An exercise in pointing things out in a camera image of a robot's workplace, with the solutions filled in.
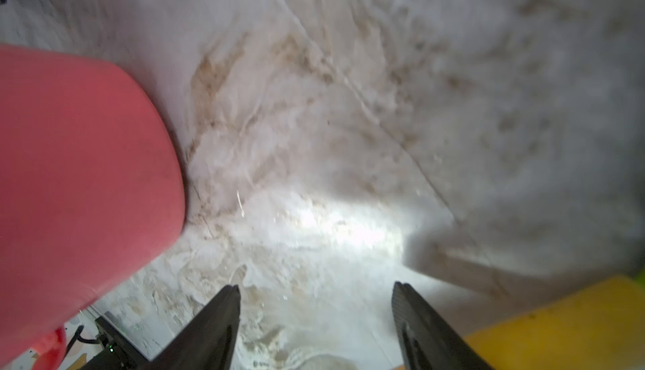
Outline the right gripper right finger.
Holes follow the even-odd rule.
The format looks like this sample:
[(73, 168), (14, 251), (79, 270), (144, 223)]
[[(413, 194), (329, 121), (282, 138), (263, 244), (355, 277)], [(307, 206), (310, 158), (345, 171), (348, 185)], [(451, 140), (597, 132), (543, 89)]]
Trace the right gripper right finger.
[(394, 283), (391, 309), (404, 368), (492, 370), (410, 284)]

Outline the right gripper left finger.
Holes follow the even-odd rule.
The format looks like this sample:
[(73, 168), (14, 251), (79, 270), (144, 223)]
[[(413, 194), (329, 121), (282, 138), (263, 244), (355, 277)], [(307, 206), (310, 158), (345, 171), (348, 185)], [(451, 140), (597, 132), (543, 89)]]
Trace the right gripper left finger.
[(228, 370), (240, 326), (241, 295), (224, 286), (182, 332), (143, 369)]

